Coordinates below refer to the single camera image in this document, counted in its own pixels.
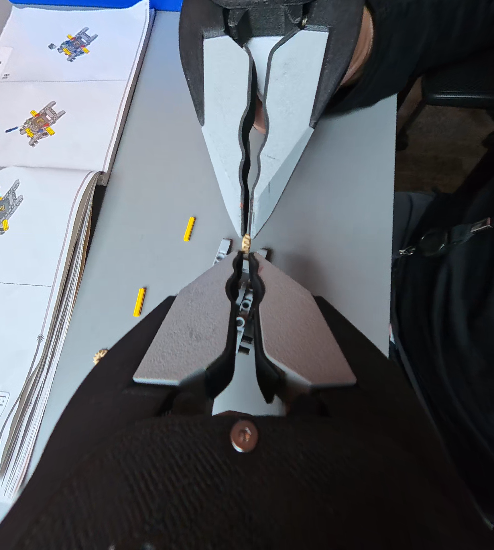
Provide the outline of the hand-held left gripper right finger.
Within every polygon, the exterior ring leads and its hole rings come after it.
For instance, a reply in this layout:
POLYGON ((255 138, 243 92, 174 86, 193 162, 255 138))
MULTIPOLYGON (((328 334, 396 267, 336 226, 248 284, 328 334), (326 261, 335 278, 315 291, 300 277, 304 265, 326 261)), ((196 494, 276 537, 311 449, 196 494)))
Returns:
POLYGON ((249 255, 256 377, 267 403, 356 384, 313 295, 258 253, 249 255))

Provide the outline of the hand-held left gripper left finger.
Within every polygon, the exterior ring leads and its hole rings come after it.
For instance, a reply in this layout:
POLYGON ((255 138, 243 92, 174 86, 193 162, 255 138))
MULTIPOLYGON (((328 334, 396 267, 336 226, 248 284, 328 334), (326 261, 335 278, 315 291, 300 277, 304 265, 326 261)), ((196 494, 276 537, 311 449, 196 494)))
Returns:
POLYGON ((234 375, 237 298, 243 254, 223 258, 184 287, 133 375, 137 383, 186 387, 218 396, 234 375))

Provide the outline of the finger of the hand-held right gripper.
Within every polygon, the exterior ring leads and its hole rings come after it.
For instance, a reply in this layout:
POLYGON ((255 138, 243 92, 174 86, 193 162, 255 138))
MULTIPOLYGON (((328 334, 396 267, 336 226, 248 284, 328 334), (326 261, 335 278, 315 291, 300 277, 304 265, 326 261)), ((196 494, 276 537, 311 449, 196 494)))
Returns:
POLYGON ((228 35, 203 40, 202 133, 222 198, 239 236, 245 234, 248 199, 246 152, 252 113, 253 60, 228 35))
POLYGON ((249 50, 264 84, 265 138, 251 191, 249 233, 256 236, 274 211, 313 133, 310 126, 328 31, 299 30, 254 37, 249 50))

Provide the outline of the grey lego frame assembly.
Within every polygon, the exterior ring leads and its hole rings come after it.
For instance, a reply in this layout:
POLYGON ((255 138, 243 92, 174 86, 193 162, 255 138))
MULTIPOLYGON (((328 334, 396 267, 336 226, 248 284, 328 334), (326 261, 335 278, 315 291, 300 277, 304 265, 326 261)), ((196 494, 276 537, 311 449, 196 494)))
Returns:
MULTIPOLYGON (((213 265, 216 265, 223 260, 224 257, 229 255, 231 250, 231 240, 222 239, 219 244, 217 254, 214 258, 213 265)), ((268 258, 270 250, 262 248, 257 251, 263 258, 268 258)), ((253 327, 252 327, 252 313, 251 307, 253 303, 253 290, 249 275, 249 262, 247 259, 243 260, 243 273, 239 284, 239 294, 237 297, 237 344, 236 353, 249 355, 253 349, 253 327)))

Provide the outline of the white lego instruction booklet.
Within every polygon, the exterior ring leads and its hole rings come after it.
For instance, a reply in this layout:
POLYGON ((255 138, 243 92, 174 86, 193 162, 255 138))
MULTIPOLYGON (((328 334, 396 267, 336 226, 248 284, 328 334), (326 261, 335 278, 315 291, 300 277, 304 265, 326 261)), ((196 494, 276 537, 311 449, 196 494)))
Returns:
POLYGON ((27 473, 152 23, 13 7, 0 36, 0 502, 27 473))

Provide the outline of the person's right hand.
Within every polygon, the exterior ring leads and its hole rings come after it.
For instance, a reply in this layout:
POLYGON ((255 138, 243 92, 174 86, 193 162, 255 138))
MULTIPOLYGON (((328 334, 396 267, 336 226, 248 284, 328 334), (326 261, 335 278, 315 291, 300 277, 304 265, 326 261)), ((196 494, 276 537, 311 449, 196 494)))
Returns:
POLYGON ((364 6, 357 44, 347 68, 347 72, 341 81, 341 86, 348 86, 361 76, 362 69, 371 54, 373 40, 374 23, 372 14, 368 7, 364 6))

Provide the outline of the black mesh chair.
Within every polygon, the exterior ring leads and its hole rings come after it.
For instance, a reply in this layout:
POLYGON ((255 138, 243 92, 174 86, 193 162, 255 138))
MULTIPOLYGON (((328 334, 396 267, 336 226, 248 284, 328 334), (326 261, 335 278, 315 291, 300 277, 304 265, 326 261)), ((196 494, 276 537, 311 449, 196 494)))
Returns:
MULTIPOLYGON (((494 48, 422 76, 421 100, 397 133, 397 151, 408 147, 408 131, 426 106, 479 109, 494 122, 494 48)), ((494 131, 482 145, 494 145, 494 131)))

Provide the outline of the black badge reel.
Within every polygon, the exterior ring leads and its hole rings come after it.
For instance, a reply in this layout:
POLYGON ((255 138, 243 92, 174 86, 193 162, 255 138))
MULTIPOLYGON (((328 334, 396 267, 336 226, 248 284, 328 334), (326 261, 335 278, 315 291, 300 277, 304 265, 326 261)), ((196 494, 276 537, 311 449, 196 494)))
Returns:
POLYGON ((460 224, 449 229, 432 229, 415 244, 393 253, 393 259, 420 255, 425 258, 442 256, 453 247, 464 244, 474 235, 493 227, 491 217, 473 224, 460 224))

